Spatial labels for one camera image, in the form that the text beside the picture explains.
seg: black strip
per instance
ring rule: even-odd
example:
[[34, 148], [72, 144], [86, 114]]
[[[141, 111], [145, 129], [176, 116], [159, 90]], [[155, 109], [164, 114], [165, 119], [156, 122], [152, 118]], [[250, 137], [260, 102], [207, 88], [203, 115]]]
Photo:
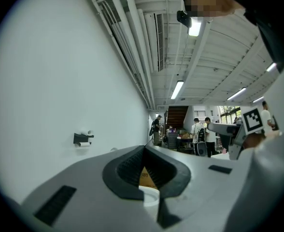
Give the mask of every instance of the black strip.
[[164, 199], [160, 198], [157, 222], [163, 229], [182, 221], [177, 215], [171, 214]]
[[35, 217], [47, 225], [52, 225], [66, 204], [72, 198], [76, 188], [62, 186], [41, 208]]
[[144, 146], [113, 159], [103, 169], [102, 179], [106, 186], [122, 199], [144, 200], [143, 191], [138, 189], [143, 170]]
[[217, 171], [217, 172], [221, 172], [224, 174], [230, 174], [232, 171], [232, 168], [225, 168], [225, 167], [216, 166], [216, 165], [210, 166], [209, 169]]

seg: box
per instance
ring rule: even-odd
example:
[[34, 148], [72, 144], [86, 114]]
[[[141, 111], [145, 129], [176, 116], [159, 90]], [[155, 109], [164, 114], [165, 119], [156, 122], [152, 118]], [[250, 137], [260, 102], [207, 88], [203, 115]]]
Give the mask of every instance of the box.
[[188, 132], [182, 135], [182, 139], [186, 139], [186, 138], [190, 138], [190, 134]]
[[146, 168], [144, 167], [142, 172], [141, 172], [141, 176], [140, 176], [140, 186], [143, 187], [149, 187], [149, 188], [154, 188], [157, 189], [157, 187], [155, 186], [155, 184], [153, 183], [153, 180], [151, 179], [149, 173], [147, 172]]

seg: wall-mounted hook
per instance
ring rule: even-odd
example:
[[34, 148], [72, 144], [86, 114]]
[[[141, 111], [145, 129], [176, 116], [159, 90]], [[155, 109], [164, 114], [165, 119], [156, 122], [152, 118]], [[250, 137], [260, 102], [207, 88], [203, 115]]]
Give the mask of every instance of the wall-mounted hook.
[[91, 142], [89, 142], [88, 139], [89, 139], [89, 138], [93, 138], [93, 137], [94, 137], [94, 135], [88, 135], [88, 136], [86, 136], [86, 135], [83, 135], [83, 134], [77, 134], [77, 133], [75, 133], [75, 134], [74, 134], [74, 137], [73, 137], [73, 143], [74, 143], [75, 145], [79, 145], [79, 146], [81, 146], [80, 143], [89, 143], [89, 144], [91, 144]]

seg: fluorescent light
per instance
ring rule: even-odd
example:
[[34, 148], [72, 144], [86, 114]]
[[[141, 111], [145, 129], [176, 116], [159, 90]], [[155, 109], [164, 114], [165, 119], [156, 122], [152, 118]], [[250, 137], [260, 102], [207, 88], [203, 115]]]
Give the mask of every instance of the fluorescent light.
[[241, 88], [238, 92], [236, 92], [234, 95], [232, 95], [231, 97], [229, 97], [229, 98], [227, 99], [227, 101], [233, 99], [234, 97], [237, 97], [239, 94], [243, 93], [245, 90], [246, 90], [245, 87]]
[[191, 18], [191, 27], [189, 28], [188, 34], [190, 36], [198, 36], [200, 32], [201, 22], [198, 22], [194, 18]]
[[258, 101], [262, 100], [263, 98], [264, 98], [264, 97], [262, 96], [262, 97], [260, 97], [259, 99], [254, 100], [253, 103], [258, 102]]
[[180, 92], [181, 87], [183, 86], [183, 84], [184, 84], [184, 81], [178, 81], [178, 82], [177, 82], [176, 87], [175, 87], [175, 89], [174, 89], [174, 91], [173, 91], [173, 94], [172, 94], [172, 96], [171, 96], [171, 99], [172, 99], [172, 100], [174, 100], [174, 99], [176, 98], [176, 96], [177, 96], [177, 94]]
[[272, 64], [267, 68], [267, 72], [270, 72], [271, 70], [273, 70], [275, 66], [276, 66], [276, 63], [272, 63]]

